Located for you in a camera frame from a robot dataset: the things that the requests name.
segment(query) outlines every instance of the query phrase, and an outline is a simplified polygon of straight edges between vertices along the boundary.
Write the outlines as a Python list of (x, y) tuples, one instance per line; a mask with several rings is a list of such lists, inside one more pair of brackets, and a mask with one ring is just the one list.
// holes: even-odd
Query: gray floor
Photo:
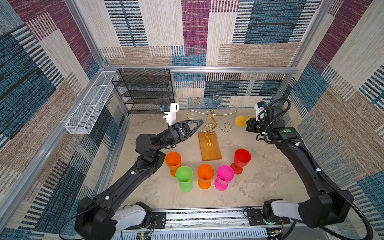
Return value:
[[(180, 110), (177, 113), (177, 121), (187, 120), (187, 112), (187, 110)], [(274, 198), (290, 201), (307, 200), (309, 197), (304, 185), (288, 159), (274, 145), (255, 141), (256, 134), (246, 132), (245, 127), (238, 128), (235, 125), (235, 118), (238, 115), (254, 117), (255, 110), (253, 108), (238, 109), (233, 115), (216, 118), (222, 127), (225, 122), (232, 125), (230, 132), (223, 132), (218, 128), (215, 130), (222, 154), (221, 160), (202, 161), (197, 134), (173, 149), (181, 154), (182, 165), (189, 166), (194, 172), (194, 187), (191, 192), (180, 191), (177, 180), (170, 175), (169, 168), (164, 163), (126, 199), (123, 205), (143, 201), (152, 208), (234, 207), (261, 206), (265, 200)], [(199, 114), (197, 118), (205, 119)], [(158, 134), (167, 128), (162, 115), (134, 114), (112, 183), (135, 163), (138, 156), (135, 152), (136, 137), (142, 133)], [(247, 149), (252, 155), (252, 160), (243, 168), (243, 173), (235, 176), (226, 191), (220, 192), (214, 187), (215, 178), (209, 189), (202, 190), (197, 185), (197, 168), (203, 163), (208, 163), (216, 172), (220, 165), (230, 165), (233, 162), (235, 151), (239, 148)]]

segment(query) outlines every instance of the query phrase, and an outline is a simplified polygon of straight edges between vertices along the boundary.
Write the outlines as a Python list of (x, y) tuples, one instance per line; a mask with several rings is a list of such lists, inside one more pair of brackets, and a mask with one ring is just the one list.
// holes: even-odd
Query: black cable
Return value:
[(125, 205), (124, 207), (122, 207), (122, 210), (123, 210), (126, 206), (131, 206), (131, 207), (133, 207), (133, 205), (131, 205), (131, 204), (127, 204), (127, 205)]
[(172, 148), (175, 148), (176, 147), (176, 143), (174, 143), (174, 144), (171, 144), (171, 145), (169, 145), (169, 146), (167, 146), (167, 147), (164, 147), (165, 149), (172, 149)]
[(287, 99), (287, 98), (279, 98), (279, 99), (276, 99), (275, 101), (273, 101), (270, 105), (278, 102), (278, 101), (286, 101), (288, 102), (288, 106), (286, 107), (286, 109), (284, 111), (282, 111), (281, 113), (279, 113), (274, 119), (272, 119), (272, 121), (266, 123), (266, 125), (263, 126), (263, 132), (266, 132), (266, 129), (269, 128), (269, 126), (271, 126), (271, 124), (276, 121), (277, 119), (279, 119), (281, 116), (283, 116), (284, 114), (286, 114), (286, 112), (288, 112), (288, 110), (291, 108), (291, 100)]
[(72, 219), (74, 219), (75, 217), (77, 217), (77, 216), (79, 216), (79, 215), (81, 215), (81, 214), (83, 214), (83, 213), (88, 212), (89, 210), (91, 210), (91, 209), (93, 209), (94, 207), (98, 206), (98, 205), (99, 205), (100, 203), (102, 203), (103, 201), (105, 201), (105, 199), (103, 199), (101, 202), (99, 202), (99, 203), (96, 204), (95, 206), (93, 206), (93, 207), (91, 207), (91, 208), (89, 208), (89, 209), (87, 209), (87, 210), (85, 210), (85, 211), (83, 211), (83, 212), (81, 212), (81, 213), (79, 213), (79, 214), (73, 216), (71, 219), (69, 219), (68, 221), (66, 221), (66, 222), (61, 226), (61, 228), (60, 228), (60, 230), (59, 230), (59, 237), (60, 237), (61, 239), (63, 239), (63, 240), (83, 240), (83, 238), (77, 238), (77, 239), (67, 239), (67, 238), (63, 238), (63, 237), (61, 236), (61, 230), (62, 230), (63, 227), (64, 227), (68, 222), (70, 222)]
[(265, 118), (265, 117), (260, 118), (264, 112), (265, 112), (265, 111), (263, 110), (263, 111), (261, 111), (261, 112), (257, 115), (257, 118), (259, 119), (259, 121), (260, 121), (260, 120), (263, 120), (263, 119)]
[(245, 211), (248, 210), (248, 209), (254, 209), (254, 208), (253, 208), (253, 207), (246, 207), (246, 208), (244, 208), (244, 210), (243, 210), (243, 215), (244, 215), (246, 218), (249, 218), (249, 216), (245, 214)]
[[(280, 99), (277, 99), (275, 100), (274, 102), (276, 101), (281, 101), (281, 100), (284, 100), (284, 101), (287, 101), (288, 102), (288, 106), (287, 108), (281, 112), (279, 115), (277, 115), (272, 121), (270, 121), (269, 123), (266, 124), (265, 126), (265, 130), (268, 129), (268, 127), (274, 122), (276, 121), (279, 117), (281, 117), (282, 115), (284, 115), (288, 109), (291, 107), (291, 101), (289, 99), (286, 99), (286, 98), (280, 98)], [(264, 135), (264, 141), (268, 144), (275, 144), (275, 143), (281, 143), (281, 142), (289, 142), (289, 143), (293, 143), (293, 144), (297, 144), (298, 142), (294, 141), (294, 140), (274, 140), (274, 141), (268, 141), (267, 138), (266, 138), (266, 135)], [(330, 180), (330, 178), (328, 178), (326, 176), (326, 174), (321, 170), (321, 167), (320, 165), (316, 162), (315, 158), (312, 156), (311, 152), (303, 145), (303, 144), (299, 144), (298, 145), (304, 152), (305, 154), (308, 156), (308, 158), (310, 159), (313, 167), (315, 169), (320, 169), (320, 171), (317, 172), (317, 174), (321, 177), (321, 179), (323, 179), (329, 186), (332, 190), (335, 191), (335, 193), (337, 193), (340, 197), (342, 197), (350, 206), (351, 208), (357, 213), (357, 215), (361, 218), (361, 220), (363, 221), (363, 224), (367, 230), (367, 234), (364, 238), (362, 238), (361, 240), (372, 240), (373, 239), (373, 230), (372, 230), (372, 226), (371, 224), (369, 223), (367, 217), (364, 215), (364, 213), (353, 203), (353, 201), (349, 200), (349, 198), (347, 198), (343, 192), (340, 190), (339, 187), (337, 187), (336, 185), (334, 185), (334, 183)], [(332, 236), (335, 236), (341, 240), (355, 240), (355, 239), (352, 239), (352, 238), (348, 238), (348, 237), (344, 237), (344, 236), (341, 236), (337, 233), (335, 233), (334, 231), (326, 228), (326, 227), (320, 227), (321, 229), (323, 229), (324, 231), (326, 231), (327, 233), (331, 234)]]
[(292, 232), (293, 228), (295, 227), (295, 225), (296, 225), (296, 222), (293, 221), (293, 223), (292, 223), (291, 227), (289, 228), (288, 232), (284, 236), (282, 236), (280, 240), (286, 239), (291, 234), (291, 232)]

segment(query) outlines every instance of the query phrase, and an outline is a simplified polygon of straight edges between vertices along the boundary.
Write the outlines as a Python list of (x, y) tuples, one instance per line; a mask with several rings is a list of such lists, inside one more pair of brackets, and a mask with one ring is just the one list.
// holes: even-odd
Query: white wire basket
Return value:
[(65, 129), (70, 134), (89, 134), (91, 132), (113, 90), (112, 80), (118, 80), (114, 71), (103, 71), (98, 76), (69, 121), (65, 124)]

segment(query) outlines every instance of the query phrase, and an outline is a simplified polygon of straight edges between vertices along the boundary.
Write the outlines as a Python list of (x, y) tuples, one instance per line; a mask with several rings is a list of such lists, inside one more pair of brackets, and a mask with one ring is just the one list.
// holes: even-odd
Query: wooden base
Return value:
[(203, 158), (203, 161), (221, 159), (221, 152), (218, 146), (215, 131), (212, 131), (212, 136), (209, 136), (209, 138), (211, 139), (210, 147), (207, 145), (209, 140), (205, 136), (205, 132), (199, 132), (200, 150), (201, 150), (201, 156)]

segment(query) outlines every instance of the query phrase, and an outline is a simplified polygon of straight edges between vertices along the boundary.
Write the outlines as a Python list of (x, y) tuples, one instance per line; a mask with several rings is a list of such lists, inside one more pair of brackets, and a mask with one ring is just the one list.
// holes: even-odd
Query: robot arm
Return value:
[[(279, 106), (272, 106), (277, 101), (287, 101), (288, 107), (283, 111)], [(324, 226), (341, 223), (345, 220), (349, 209), (353, 210), (362, 219), (367, 235), (364, 240), (372, 240), (372, 227), (353, 203), (353, 195), (349, 190), (342, 191), (320, 168), (312, 154), (305, 147), (299, 133), (293, 127), (285, 127), (283, 114), (291, 106), (288, 99), (278, 99), (264, 108), (265, 117), (251, 118), (247, 121), (247, 131), (256, 132), (263, 136), (266, 143), (275, 144), (292, 163), (300, 176), (310, 197), (305, 202), (287, 202), (282, 199), (272, 199), (264, 202), (263, 218), (266, 222), (276, 222), (279, 217), (289, 217), (294, 221), (303, 222), (310, 228), (320, 227), (326, 232), (340, 239), (349, 239), (325, 228)]]
[(85, 240), (109, 240), (116, 231), (133, 225), (146, 227), (152, 219), (152, 210), (138, 202), (131, 208), (117, 211), (124, 200), (163, 164), (165, 154), (160, 150), (173, 148), (187, 140), (203, 124), (200, 120), (177, 122), (160, 134), (141, 134), (136, 139), (135, 164), (112, 186), (94, 199), (83, 198), (77, 209), (75, 230)]

